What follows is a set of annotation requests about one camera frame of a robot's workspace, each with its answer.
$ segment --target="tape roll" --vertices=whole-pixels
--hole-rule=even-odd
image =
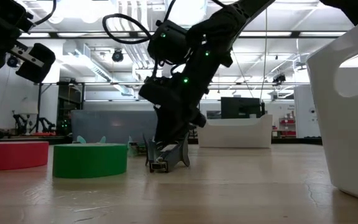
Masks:
[[[105,177],[126,170],[127,147],[123,144],[63,144],[53,150],[54,177]]]
[[[48,142],[0,142],[0,170],[46,165]]]

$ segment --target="red tape roll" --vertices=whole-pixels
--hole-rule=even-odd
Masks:
[[[0,170],[43,166],[49,142],[0,142]]]

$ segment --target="white bin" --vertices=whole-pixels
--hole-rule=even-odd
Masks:
[[[261,118],[211,119],[197,129],[200,147],[270,148],[273,116]]]
[[[307,61],[331,182],[358,197],[358,26]]]

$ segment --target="green tape roll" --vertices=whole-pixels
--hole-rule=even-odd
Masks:
[[[127,146],[123,144],[62,144],[53,150],[54,177],[105,177],[126,170]]]

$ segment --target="monitor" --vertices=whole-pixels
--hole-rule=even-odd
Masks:
[[[250,114],[256,114],[257,118],[261,117],[259,98],[221,98],[222,119],[249,118]]]

